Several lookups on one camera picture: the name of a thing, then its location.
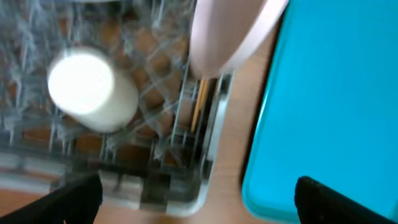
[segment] plastic tray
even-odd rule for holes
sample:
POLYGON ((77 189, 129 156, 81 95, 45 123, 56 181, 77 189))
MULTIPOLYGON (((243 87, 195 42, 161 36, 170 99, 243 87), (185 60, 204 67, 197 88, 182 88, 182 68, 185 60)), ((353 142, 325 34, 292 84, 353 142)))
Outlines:
POLYGON ((243 184, 255 216, 299 222, 310 176, 398 222, 398 2, 291 0, 243 184))
POLYGON ((190 74, 187 45, 194 8, 191 0, 1 1, 0 188, 46 193, 100 172, 106 200, 171 215, 196 212, 233 76, 210 82, 192 133, 199 81, 190 74), (134 79, 139 112, 126 128, 92 132, 50 101, 46 69, 76 45, 102 50, 134 79))

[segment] black object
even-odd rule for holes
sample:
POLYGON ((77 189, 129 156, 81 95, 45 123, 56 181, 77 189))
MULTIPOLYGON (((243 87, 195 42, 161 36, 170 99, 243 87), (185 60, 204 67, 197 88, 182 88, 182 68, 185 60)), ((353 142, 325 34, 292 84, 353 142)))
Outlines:
POLYGON ((302 224, 395 224, 310 177, 298 179, 294 202, 302 224))
POLYGON ((87 175, 0 218, 0 224, 93 223, 102 203, 98 174, 87 175))

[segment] wooden chopstick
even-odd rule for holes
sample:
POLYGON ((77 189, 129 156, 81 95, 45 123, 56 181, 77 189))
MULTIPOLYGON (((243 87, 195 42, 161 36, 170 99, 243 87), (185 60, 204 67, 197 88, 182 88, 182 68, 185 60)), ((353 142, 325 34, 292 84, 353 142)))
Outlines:
POLYGON ((197 126, 197 122, 199 119, 199 112, 201 111, 203 105, 205 104, 208 90, 209 90, 209 80, 200 80, 197 103, 195 104, 195 110, 193 112, 193 117, 192 117, 192 125, 191 125, 192 133, 195 132, 195 128, 197 126))

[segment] white cup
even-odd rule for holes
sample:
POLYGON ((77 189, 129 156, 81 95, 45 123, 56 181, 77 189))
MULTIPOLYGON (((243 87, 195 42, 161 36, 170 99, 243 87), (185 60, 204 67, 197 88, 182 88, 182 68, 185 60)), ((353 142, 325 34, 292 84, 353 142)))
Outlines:
POLYGON ((53 102, 94 131, 116 131, 137 111, 135 84, 99 50, 75 47, 62 52, 47 78, 53 102))

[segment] wire rack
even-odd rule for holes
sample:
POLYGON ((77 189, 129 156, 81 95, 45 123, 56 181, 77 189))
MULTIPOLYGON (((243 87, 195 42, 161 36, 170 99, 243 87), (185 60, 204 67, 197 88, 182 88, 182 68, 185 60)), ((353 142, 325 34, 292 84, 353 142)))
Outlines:
MULTIPOLYGON (((129 207, 150 204, 151 210, 177 215, 184 213, 182 202, 206 195, 203 181, 218 148, 218 139, 210 139, 220 134, 213 129, 222 126, 228 102, 218 93, 229 96, 231 76, 210 82, 192 133, 199 82, 190 74, 187 52, 194 8, 194 0, 0 1, 0 171, 61 175, 51 182, 60 187, 77 173, 101 170, 113 175, 108 193, 128 199, 129 207), (78 46, 102 51, 137 85, 139 110, 115 133, 87 129, 50 100, 47 68, 60 52, 78 46), (123 186, 129 186, 125 194, 123 186), (171 201, 178 206, 171 208, 171 201)), ((9 182, 3 177, 0 186, 9 182)))

